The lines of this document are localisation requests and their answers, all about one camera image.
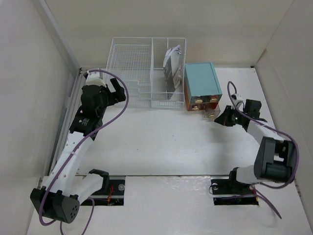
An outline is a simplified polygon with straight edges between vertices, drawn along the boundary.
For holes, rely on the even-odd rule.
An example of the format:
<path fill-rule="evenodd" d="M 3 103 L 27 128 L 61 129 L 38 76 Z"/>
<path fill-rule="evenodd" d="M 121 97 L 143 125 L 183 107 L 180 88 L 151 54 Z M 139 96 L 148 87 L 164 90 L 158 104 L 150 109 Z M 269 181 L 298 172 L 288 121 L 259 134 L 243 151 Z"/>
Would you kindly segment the teal orange drawer box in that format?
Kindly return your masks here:
<path fill-rule="evenodd" d="M 212 62 L 185 64 L 184 94 L 188 111 L 217 108 L 223 93 Z"/>

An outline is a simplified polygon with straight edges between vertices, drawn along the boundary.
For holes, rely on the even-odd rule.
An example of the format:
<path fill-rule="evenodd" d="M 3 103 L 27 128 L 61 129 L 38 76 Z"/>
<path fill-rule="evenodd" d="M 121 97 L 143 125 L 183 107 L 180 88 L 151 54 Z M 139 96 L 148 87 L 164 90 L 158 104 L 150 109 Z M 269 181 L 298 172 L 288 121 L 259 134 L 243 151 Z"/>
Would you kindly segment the grey white manual booklet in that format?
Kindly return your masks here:
<path fill-rule="evenodd" d="M 169 100 L 181 83 L 181 45 L 169 47 L 163 60 L 163 73 L 166 86 L 166 99 Z"/>

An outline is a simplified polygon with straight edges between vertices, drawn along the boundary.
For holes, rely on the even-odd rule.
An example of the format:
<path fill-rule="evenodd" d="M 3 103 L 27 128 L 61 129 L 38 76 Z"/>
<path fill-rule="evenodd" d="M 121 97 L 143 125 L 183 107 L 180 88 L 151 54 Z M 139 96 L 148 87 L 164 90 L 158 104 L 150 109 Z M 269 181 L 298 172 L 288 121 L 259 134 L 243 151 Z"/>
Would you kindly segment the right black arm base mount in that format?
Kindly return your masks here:
<path fill-rule="evenodd" d="M 236 180 L 235 169 L 227 177 L 212 177 L 209 190 L 215 206 L 259 205 L 255 191 Z"/>

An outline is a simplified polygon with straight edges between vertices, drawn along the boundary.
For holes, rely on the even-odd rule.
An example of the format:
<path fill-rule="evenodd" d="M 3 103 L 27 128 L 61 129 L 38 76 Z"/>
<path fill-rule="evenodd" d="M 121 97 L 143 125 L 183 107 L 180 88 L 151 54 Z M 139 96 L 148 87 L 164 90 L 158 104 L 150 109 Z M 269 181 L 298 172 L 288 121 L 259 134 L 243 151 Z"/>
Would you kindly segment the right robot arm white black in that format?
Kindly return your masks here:
<path fill-rule="evenodd" d="M 260 118 L 261 102 L 247 99 L 241 112 L 227 105 L 214 122 L 222 126 L 240 125 L 259 143 L 259 150 L 253 165 L 236 167 L 226 181 L 227 189 L 237 193 L 244 185 L 265 182 L 281 183 L 282 188 L 295 179 L 298 167 L 299 150 L 297 144 L 278 135 L 278 131 L 267 126 L 267 121 Z"/>

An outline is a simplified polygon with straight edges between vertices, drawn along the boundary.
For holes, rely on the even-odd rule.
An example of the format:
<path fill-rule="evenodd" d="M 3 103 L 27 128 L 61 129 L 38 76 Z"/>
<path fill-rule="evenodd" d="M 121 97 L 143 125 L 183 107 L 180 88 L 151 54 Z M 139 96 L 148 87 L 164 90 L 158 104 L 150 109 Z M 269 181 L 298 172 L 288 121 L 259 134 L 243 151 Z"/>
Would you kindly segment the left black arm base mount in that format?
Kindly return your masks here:
<path fill-rule="evenodd" d="M 108 172 L 93 169 L 89 173 L 102 177 L 102 187 L 90 197 L 95 206 L 123 206 L 126 177 L 110 176 Z"/>

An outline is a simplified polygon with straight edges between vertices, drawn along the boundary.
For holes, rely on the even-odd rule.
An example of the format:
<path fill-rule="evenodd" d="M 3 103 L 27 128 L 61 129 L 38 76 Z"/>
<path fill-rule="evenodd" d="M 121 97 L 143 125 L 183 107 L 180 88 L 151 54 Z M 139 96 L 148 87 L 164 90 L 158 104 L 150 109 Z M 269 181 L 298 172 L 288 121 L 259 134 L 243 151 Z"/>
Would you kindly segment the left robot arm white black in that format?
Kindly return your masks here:
<path fill-rule="evenodd" d="M 118 77 L 111 78 L 110 82 L 114 92 L 105 83 L 82 87 L 81 106 L 69 128 L 65 147 L 42 187 L 31 192 L 31 202 L 43 226 L 56 221 L 71 223 L 85 200 L 95 192 L 104 194 L 110 188 L 109 173 L 98 169 L 92 169 L 82 181 L 74 183 L 80 163 L 98 132 L 116 120 L 102 122 L 107 107 L 129 102 L 125 83 Z"/>

